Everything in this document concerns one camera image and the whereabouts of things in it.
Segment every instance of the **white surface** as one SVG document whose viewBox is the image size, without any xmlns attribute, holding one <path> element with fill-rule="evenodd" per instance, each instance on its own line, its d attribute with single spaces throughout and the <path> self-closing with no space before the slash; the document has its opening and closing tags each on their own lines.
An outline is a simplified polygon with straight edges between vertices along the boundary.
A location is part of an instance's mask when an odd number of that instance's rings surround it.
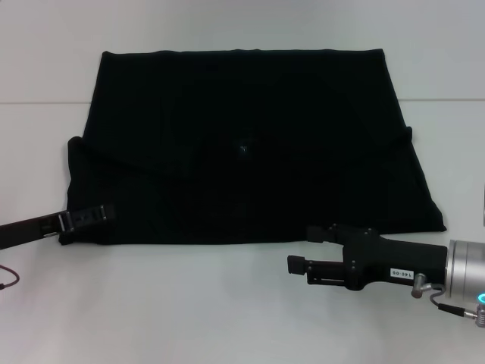
<svg viewBox="0 0 485 364">
<path fill-rule="evenodd" d="M 485 241 L 485 103 L 405 102 L 402 110 L 449 232 L 398 238 Z M 86 105 L 0 105 L 0 224 L 63 207 L 65 143 L 86 114 Z M 412 299 L 409 287 L 371 284 L 352 293 L 308 286 L 286 270 L 288 255 L 340 254 L 332 244 L 62 247 L 54 239 L 7 249 L 0 264 L 22 281 L 0 293 L 2 362 L 483 359 L 483 331 Z"/>
<path fill-rule="evenodd" d="M 103 51 L 383 48 L 401 99 L 485 98 L 481 0 L 2 0 L 0 102 L 87 102 Z"/>
<path fill-rule="evenodd" d="M 479 0 L 1 0 L 0 224 L 62 209 L 66 143 L 80 135 L 101 52 L 383 48 L 400 99 L 484 99 Z M 485 102 L 402 102 L 449 231 L 401 240 L 485 242 Z M 60 246 L 0 252 L 2 363 L 483 362 L 485 331 L 408 287 L 308 286 L 286 256 L 311 243 Z M 0 271 L 0 282 L 11 277 Z"/>
</svg>

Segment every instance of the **label sticker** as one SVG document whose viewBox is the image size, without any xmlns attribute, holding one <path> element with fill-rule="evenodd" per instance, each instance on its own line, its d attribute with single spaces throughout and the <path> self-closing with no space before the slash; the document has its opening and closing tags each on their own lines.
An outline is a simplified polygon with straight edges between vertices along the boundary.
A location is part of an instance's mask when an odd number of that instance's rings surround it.
<svg viewBox="0 0 485 364">
<path fill-rule="evenodd" d="M 404 269 L 391 268 L 391 277 L 414 280 L 415 273 L 413 271 L 405 271 Z"/>
</svg>

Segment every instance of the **black clamp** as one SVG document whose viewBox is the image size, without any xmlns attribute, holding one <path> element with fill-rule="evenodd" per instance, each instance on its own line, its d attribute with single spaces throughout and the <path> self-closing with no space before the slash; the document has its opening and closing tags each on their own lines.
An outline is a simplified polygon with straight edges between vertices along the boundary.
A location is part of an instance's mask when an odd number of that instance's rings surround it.
<svg viewBox="0 0 485 364">
<path fill-rule="evenodd" d="M 288 272 L 306 274 L 308 284 L 344 286 L 349 290 L 361 290 L 376 281 L 412 286 L 417 273 L 439 284 L 445 280 L 448 250 L 444 246 L 384 239 L 372 228 L 337 224 L 328 229 L 308 227 L 307 239 L 343 245 L 342 262 L 288 256 Z"/>
<path fill-rule="evenodd" d="M 83 210 L 65 210 L 55 214 L 0 226 L 0 249 L 40 240 L 55 235 L 72 234 L 115 219 L 113 205 L 100 205 Z"/>
</svg>

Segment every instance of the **folded black garment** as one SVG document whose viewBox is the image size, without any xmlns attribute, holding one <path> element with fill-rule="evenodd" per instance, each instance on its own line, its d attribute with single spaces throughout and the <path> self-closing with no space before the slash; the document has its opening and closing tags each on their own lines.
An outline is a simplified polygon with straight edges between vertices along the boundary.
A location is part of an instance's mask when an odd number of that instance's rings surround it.
<svg viewBox="0 0 485 364">
<path fill-rule="evenodd" d="M 308 225 L 444 231 L 382 50 L 104 53 L 62 243 L 305 240 Z"/>
</svg>

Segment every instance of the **black cloth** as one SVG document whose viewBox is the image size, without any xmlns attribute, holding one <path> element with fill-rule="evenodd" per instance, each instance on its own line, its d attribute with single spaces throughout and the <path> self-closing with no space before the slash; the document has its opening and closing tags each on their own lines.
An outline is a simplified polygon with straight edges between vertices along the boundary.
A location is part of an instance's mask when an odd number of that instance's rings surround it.
<svg viewBox="0 0 485 364">
<path fill-rule="evenodd" d="M 382 50 L 105 52 L 69 167 L 68 208 L 117 223 L 63 243 L 445 230 Z"/>
</svg>

